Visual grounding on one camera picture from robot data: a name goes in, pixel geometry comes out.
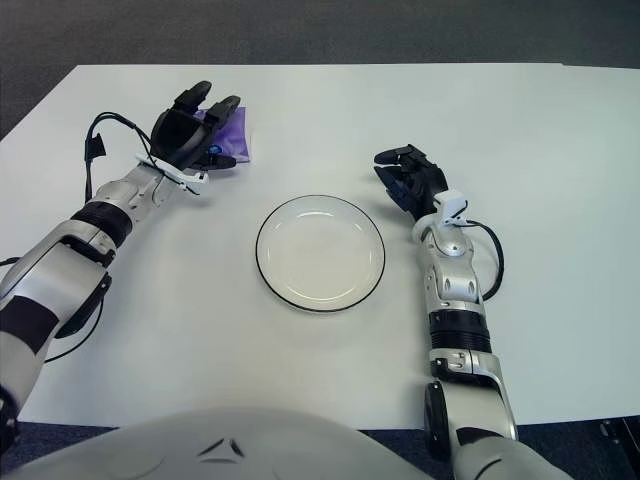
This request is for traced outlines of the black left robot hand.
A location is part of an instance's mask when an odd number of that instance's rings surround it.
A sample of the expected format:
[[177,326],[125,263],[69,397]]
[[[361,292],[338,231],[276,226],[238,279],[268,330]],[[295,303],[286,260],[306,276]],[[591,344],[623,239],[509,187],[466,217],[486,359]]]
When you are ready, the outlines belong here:
[[235,158],[210,151],[214,137],[240,105],[241,98],[231,95],[213,104],[196,116],[198,107],[206,99],[212,84],[200,81],[183,91],[156,120],[150,136],[151,155],[179,171],[200,171],[234,168]]

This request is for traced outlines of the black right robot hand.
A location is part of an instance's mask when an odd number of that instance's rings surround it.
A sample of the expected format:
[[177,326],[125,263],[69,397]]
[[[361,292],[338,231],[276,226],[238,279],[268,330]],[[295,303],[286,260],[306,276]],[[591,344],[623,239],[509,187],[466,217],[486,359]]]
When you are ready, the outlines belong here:
[[435,213],[435,195],[448,189],[443,171],[411,144],[378,153],[374,171],[389,197],[415,221]]

